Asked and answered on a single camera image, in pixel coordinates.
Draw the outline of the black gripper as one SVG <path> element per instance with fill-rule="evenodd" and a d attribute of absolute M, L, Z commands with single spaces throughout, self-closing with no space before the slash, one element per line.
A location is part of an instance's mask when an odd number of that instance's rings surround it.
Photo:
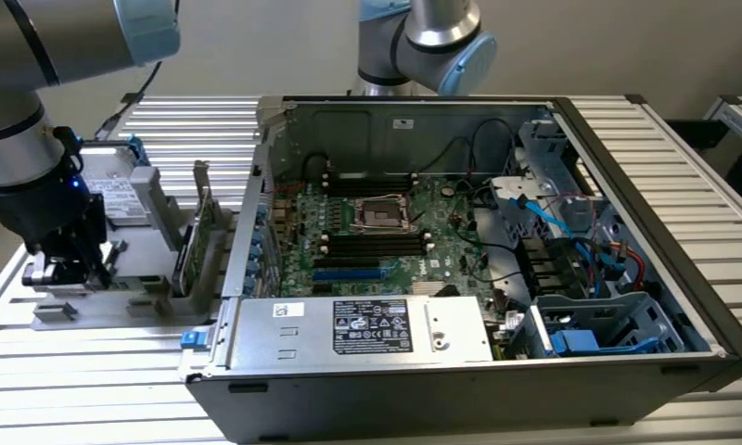
<path fill-rule="evenodd" d="M 22 238 L 32 257 L 24 286 L 109 287 L 101 252 L 108 241 L 104 199 L 89 192 L 83 179 L 0 187 L 0 223 Z"/>

